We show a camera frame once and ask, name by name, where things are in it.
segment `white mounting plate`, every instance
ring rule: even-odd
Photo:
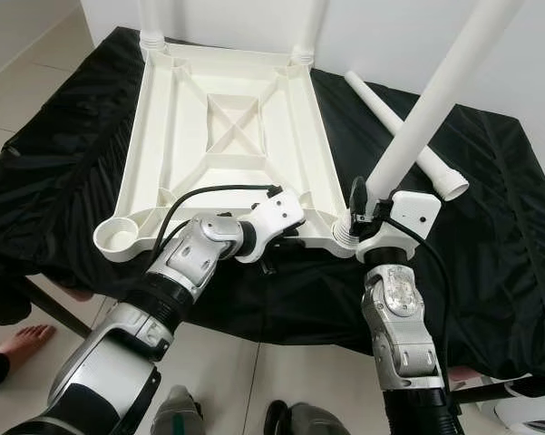
[[[111,261],[151,249],[184,193],[219,184],[277,184],[297,194],[307,247],[344,252],[331,227],[345,211],[305,65],[288,54],[167,44],[149,51],[121,190],[93,241]],[[265,191],[210,192],[183,203],[167,234],[199,212],[249,213]]]

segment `white plastic pipe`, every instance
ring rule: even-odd
[[[354,72],[347,72],[345,80],[391,134],[397,134],[403,127],[403,120]],[[432,181],[433,188],[444,201],[456,199],[470,187],[470,183],[460,172],[447,166],[427,146],[419,154],[417,164]]]
[[[292,49],[292,62],[312,65],[315,60],[316,38],[320,25],[325,16],[326,4],[328,0],[308,0],[310,6],[305,22],[300,29],[297,43]]]
[[[139,0],[141,33],[139,45],[143,50],[163,50],[165,38],[160,26],[160,11],[157,0]]]
[[[522,0],[480,0],[421,98],[366,181],[366,213],[387,199],[435,134],[457,100],[458,92],[496,44]]]

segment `black tablecloth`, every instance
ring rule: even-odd
[[[116,29],[4,146],[0,275],[43,272],[114,297],[147,261],[106,261],[92,243],[115,206],[143,70],[138,34]],[[391,135],[337,75],[311,72],[345,198]],[[417,96],[372,84],[405,117]],[[431,147],[471,182],[443,205],[429,237],[453,278],[450,363],[496,377],[545,374],[545,178],[520,123],[456,106]],[[432,191],[413,168],[403,188]],[[222,262],[190,321],[251,340],[336,343],[370,353],[360,311],[363,268],[325,251],[281,247],[260,264]],[[441,333],[443,281],[418,249],[426,321]]]

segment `human foot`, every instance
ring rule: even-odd
[[[24,365],[54,335],[56,329],[47,324],[38,324],[23,328],[14,337],[0,344],[3,353],[10,362],[9,373],[15,372]]]

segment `tiled floor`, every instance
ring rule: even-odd
[[[0,80],[0,148],[66,80],[92,49],[80,10],[53,29]],[[33,278],[87,324],[101,319],[112,301],[95,296],[76,303],[43,277]],[[21,324],[0,327],[0,342],[27,324],[51,322],[34,309]],[[44,408],[53,377],[80,339],[59,325],[58,334],[20,372],[0,386],[0,433]],[[310,401],[337,415],[352,434],[388,433],[372,358],[335,346],[257,344],[184,324],[159,364],[163,381],[137,435],[149,433],[151,419],[171,385],[188,387],[203,405],[209,434],[257,435],[273,399]],[[462,417],[470,434],[509,433],[474,406]]]

